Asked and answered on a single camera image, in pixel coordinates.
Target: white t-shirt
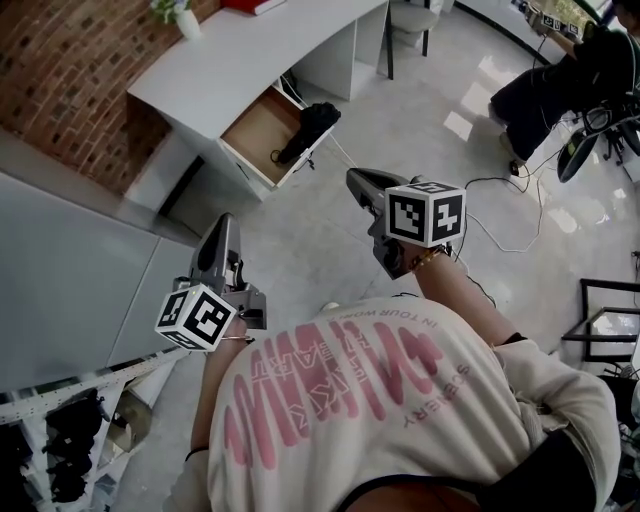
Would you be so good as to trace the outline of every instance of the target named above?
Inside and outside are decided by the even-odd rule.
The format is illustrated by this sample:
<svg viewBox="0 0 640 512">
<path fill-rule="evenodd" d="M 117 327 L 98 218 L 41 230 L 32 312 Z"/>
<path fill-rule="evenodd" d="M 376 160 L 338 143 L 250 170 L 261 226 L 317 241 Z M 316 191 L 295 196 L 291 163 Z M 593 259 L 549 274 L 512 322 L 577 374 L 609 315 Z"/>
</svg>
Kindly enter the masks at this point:
<svg viewBox="0 0 640 512">
<path fill-rule="evenodd" d="M 599 509 L 620 458 L 602 382 L 529 340 L 492 350 L 435 302 L 368 300 L 240 353 L 164 510 L 327 512 L 389 475 L 490 485 L 565 426 Z"/>
</svg>

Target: bracelet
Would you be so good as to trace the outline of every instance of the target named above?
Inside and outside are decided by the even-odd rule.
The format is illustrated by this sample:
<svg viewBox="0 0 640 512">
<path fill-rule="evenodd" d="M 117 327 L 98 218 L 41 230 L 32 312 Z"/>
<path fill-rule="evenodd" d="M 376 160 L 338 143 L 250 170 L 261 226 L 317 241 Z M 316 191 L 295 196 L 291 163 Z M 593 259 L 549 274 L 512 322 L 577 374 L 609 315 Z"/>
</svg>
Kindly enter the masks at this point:
<svg viewBox="0 0 640 512">
<path fill-rule="evenodd" d="M 413 261 L 411 262 L 411 265 L 409 265 L 409 270 L 415 273 L 418 269 L 422 268 L 427 263 L 430 263 L 431 261 L 433 261 L 436 258 L 436 256 L 438 256 L 442 252 L 443 252 L 442 246 L 438 246 L 432 249 L 427 249 L 420 256 L 417 256 L 413 259 Z"/>
</svg>

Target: red object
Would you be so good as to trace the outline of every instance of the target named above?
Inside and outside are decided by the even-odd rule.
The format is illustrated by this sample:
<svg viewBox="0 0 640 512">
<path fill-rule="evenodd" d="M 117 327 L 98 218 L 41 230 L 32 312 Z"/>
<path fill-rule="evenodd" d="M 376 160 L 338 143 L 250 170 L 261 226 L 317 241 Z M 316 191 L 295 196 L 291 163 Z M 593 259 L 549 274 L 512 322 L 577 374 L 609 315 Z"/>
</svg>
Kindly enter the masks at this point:
<svg viewBox="0 0 640 512">
<path fill-rule="evenodd" d="M 244 11 L 258 16 L 275 6 L 286 2 L 286 0 L 222 0 L 222 7 Z"/>
</svg>

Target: brick wall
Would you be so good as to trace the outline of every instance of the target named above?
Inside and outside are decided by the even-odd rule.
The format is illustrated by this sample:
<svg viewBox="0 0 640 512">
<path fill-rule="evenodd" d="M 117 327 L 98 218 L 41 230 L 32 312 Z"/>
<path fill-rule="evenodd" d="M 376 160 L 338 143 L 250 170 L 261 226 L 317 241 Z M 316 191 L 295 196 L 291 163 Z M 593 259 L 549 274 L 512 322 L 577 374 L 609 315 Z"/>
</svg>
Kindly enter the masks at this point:
<svg viewBox="0 0 640 512">
<path fill-rule="evenodd" d="M 123 194 L 170 129 L 126 90 L 180 37 L 148 0 L 0 0 L 0 125 Z"/>
</svg>

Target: hair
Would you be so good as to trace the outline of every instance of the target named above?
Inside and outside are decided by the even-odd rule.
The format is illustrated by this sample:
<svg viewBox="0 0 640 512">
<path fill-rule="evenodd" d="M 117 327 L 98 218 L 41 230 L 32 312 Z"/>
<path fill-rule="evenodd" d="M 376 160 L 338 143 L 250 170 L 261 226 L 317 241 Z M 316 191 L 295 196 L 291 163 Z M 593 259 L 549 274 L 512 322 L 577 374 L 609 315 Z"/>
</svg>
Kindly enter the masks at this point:
<svg viewBox="0 0 640 512">
<path fill-rule="evenodd" d="M 612 0 L 613 5 L 621 5 L 624 10 L 640 18 L 640 0 Z"/>
</svg>

